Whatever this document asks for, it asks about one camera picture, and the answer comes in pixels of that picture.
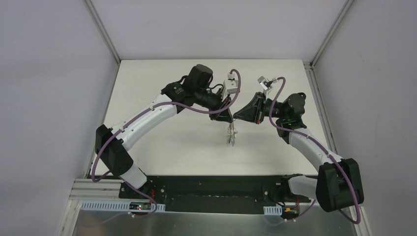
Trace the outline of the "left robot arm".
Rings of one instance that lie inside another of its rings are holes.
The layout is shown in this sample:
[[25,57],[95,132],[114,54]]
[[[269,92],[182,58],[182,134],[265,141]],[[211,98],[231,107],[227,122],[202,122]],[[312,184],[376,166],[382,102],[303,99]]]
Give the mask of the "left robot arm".
[[101,160],[109,173],[131,185],[133,195],[138,199],[146,198],[150,192],[148,177],[128,153],[140,138],[184,109],[207,114],[211,120],[233,122],[229,107],[240,92],[240,73],[232,69],[216,93],[210,87],[212,80],[213,71],[197,64],[179,81],[167,84],[153,101],[131,118],[112,127],[99,126],[95,134],[96,160],[91,179],[99,181],[95,170]]

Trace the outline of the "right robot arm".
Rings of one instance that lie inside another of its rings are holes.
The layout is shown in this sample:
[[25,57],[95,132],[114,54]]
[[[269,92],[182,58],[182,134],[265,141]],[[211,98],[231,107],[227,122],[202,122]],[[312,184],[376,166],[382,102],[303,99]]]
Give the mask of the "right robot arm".
[[283,102],[274,102],[258,92],[233,118],[255,124],[275,118],[273,124],[278,136],[298,150],[318,172],[315,178],[302,174],[285,176],[279,188],[281,199],[290,202],[298,195],[308,197],[326,212],[358,207],[364,201],[358,163],[331,153],[312,135],[302,121],[305,100],[302,92],[291,94]]

